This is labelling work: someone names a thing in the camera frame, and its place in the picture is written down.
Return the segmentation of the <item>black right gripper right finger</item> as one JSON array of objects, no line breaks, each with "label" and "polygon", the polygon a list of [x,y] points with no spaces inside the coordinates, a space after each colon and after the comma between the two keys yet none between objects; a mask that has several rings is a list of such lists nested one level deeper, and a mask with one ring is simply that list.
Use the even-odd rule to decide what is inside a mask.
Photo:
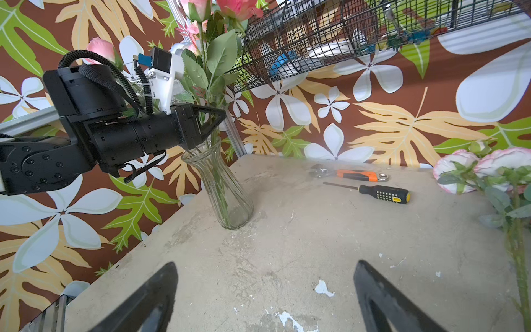
[{"label": "black right gripper right finger", "polygon": [[357,263],[353,282],[367,331],[445,330],[369,262]]}]

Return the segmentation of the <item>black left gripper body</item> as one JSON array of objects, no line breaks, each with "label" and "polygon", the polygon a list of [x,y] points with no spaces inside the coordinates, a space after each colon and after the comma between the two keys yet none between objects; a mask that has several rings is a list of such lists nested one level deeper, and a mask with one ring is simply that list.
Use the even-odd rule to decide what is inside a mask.
[{"label": "black left gripper body", "polygon": [[169,115],[154,113],[130,123],[92,125],[92,143],[101,170],[118,174],[127,162],[142,156],[155,156],[175,146],[195,148],[207,138],[201,113],[207,113],[207,107],[184,103],[171,106]]}]

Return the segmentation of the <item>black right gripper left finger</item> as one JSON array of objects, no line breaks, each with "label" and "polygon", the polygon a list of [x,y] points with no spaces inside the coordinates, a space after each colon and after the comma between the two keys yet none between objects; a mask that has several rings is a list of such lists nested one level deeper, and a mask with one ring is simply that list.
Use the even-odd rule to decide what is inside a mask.
[{"label": "black right gripper left finger", "polygon": [[177,267],[169,262],[91,330],[166,331],[177,286]]}]

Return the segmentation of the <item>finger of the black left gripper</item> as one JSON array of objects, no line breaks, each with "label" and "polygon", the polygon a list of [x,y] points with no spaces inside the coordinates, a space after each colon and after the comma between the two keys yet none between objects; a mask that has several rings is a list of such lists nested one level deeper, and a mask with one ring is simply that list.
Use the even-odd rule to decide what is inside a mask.
[{"label": "finger of the black left gripper", "polygon": [[211,106],[189,104],[188,149],[194,149],[211,136],[226,119],[225,110]]}]

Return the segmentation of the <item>single pink rose stem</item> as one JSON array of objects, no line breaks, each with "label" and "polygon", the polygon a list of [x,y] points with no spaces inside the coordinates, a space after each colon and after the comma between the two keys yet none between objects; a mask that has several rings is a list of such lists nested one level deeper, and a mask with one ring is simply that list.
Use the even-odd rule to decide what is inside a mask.
[{"label": "single pink rose stem", "polygon": [[205,33],[203,51],[208,86],[206,103],[217,109],[227,110],[233,98],[225,94],[238,83],[243,70],[237,70],[244,60],[243,37],[248,20],[262,17],[264,12],[256,1],[208,1],[207,18],[203,22]]}]

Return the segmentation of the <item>pale pink carnation stem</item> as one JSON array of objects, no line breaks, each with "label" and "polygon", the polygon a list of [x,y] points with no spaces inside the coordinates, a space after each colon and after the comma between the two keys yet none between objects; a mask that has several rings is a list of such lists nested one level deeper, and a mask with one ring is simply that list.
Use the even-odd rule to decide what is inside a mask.
[{"label": "pale pink carnation stem", "polygon": [[479,192],[494,214],[479,218],[489,228],[502,230],[505,249],[515,267],[519,301],[514,303],[530,330],[530,292],[524,230],[530,228],[530,150],[523,147],[493,150],[487,141],[442,157],[433,168],[440,188],[450,194]]}]

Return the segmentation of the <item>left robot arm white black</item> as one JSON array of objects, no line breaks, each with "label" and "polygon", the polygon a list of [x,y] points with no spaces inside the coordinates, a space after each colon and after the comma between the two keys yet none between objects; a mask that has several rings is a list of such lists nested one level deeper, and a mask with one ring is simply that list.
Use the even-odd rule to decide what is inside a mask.
[{"label": "left robot arm white black", "polygon": [[225,120],[225,112],[214,107],[172,103],[174,83],[185,71],[180,56],[154,48],[133,63],[144,100],[117,67],[91,51],[71,51],[57,69],[44,73],[66,135],[2,134],[1,193],[60,190],[95,166],[117,177],[143,156],[162,160],[175,146],[194,149]]}]

